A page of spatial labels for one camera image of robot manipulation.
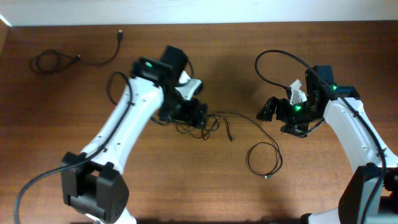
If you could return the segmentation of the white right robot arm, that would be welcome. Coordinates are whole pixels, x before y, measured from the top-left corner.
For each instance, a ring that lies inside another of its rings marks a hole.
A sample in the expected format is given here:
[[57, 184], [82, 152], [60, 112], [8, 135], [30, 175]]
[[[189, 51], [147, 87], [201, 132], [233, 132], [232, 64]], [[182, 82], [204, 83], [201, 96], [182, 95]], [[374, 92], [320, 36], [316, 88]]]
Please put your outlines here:
[[327, 123], [335, 132], [353, 171], [337, 208], [301, 216], [301, 223], [397, 223], [397, 156], [375, 130], [353, 86], [337, 85], [329, 65], [305, 72], [286, 87], [287, 97], [269, 98], [256, 118], [277, 119], [283, 133], [307, 137]]

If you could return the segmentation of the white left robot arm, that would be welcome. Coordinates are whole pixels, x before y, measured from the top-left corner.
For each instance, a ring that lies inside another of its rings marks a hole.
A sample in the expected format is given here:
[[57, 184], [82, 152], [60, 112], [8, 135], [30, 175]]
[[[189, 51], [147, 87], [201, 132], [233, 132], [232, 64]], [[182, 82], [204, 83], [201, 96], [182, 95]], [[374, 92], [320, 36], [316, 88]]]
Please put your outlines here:
[[138, 137], [157, 113], [163, 123], [203, 128], [207, 105], [195, 95], [201, 80], [187, 75], [188, 56], [166, 46], [159, 60], [141, 57], [132, 66], [123, 95], [100, 132], [79, 154], [60, 162], [63, 201], [95, 223], [135, 223], [126, 204], [123, 172]]

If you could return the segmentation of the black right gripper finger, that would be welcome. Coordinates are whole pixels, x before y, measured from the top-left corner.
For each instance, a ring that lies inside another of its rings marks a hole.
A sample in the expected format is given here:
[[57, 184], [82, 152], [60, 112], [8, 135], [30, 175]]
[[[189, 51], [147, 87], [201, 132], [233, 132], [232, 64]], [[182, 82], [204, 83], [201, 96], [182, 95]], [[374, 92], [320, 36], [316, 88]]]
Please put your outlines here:
[[256, 115], [256, 119], [260, 121], [272, 121], [272, 117], [275, 114], [276, 108], [279, 105], [279, 99], [271, 97], [267, 100], [263, 108]]
[[308, 133], [308, 126], [285, 124], [280, 128], [280, 131], [295, 137], [306, 137]]

